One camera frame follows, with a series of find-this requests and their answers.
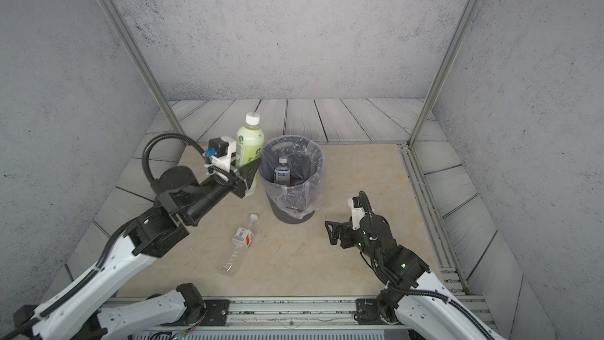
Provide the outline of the green tea bottle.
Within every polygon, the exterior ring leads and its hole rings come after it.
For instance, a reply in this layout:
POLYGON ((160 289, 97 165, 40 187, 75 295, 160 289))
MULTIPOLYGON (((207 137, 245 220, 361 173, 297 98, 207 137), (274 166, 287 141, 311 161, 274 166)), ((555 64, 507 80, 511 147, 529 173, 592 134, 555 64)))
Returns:
POLYGON ((255 112, 247 113, 245 124, 236 134, 235 166, 241 168, 259 159, 264 139, 264 131, 260 128, 260 115, 255 112))

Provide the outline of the clear bottle black white label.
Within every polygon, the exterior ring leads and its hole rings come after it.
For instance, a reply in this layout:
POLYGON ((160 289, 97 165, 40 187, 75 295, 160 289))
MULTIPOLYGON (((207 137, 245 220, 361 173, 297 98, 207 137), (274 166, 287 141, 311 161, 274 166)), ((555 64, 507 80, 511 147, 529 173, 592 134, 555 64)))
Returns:
POLYGON ((288 187, 291 181, 291 170, 286 157, 280 157, 274 171, 274 183, 288 187))

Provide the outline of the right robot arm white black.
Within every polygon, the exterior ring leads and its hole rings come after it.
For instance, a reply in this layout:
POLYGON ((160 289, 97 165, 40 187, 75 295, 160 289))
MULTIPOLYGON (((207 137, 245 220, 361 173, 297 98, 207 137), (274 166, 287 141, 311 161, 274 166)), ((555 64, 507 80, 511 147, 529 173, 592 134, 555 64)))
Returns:
POLYGON ((359 220, 325 223, 330 244, 355 247, 384 285, 376 312, 359 323, 379 320, 410 327, 424 339, 501 339, 439 280, 416 253, 394 239, 387 220, 366 214, 359 220))

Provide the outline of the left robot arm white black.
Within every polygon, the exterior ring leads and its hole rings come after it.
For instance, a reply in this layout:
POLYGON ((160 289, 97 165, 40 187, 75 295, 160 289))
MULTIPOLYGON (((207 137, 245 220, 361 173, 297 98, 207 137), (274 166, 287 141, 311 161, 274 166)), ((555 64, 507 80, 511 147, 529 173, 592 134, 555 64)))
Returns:
POLYGON ((194 325, 207 308, 192 283, 184 283, 153 299, 115 310, 103 305, 127 281, 165 256, 190 233, 190 227, 229 193, 245 196, 260 160, 222 170, 209 165, 210 176, 198 182, 192 170, 176 166, 154 177, 147 157, 143 172, 156 194, 154 205, 121 225, 109 238, 99 260, 48 301, 25 305, 14 314, 15 329, 7 339, 124 338, 163 324, 194 325))

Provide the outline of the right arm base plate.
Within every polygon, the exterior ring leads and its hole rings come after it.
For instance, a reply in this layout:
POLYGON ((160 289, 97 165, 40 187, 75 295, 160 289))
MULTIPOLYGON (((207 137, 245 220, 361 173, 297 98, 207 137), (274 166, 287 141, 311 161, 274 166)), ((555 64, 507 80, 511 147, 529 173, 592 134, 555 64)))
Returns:
POLYGON ((388 307, 376 298, 357 298, 355 300, 354 321, 360 325, 390 324, 388 307))

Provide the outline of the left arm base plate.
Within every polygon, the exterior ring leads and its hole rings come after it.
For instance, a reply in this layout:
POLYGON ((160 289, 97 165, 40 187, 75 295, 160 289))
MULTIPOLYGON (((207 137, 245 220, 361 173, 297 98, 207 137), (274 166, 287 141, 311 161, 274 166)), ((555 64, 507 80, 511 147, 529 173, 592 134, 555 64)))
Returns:
POLYGON ((204 300, 201 304, 187 306, 184 314, 173 324, 188 327, 224 327, 227 324, 231 301, 227 299, 204 300))

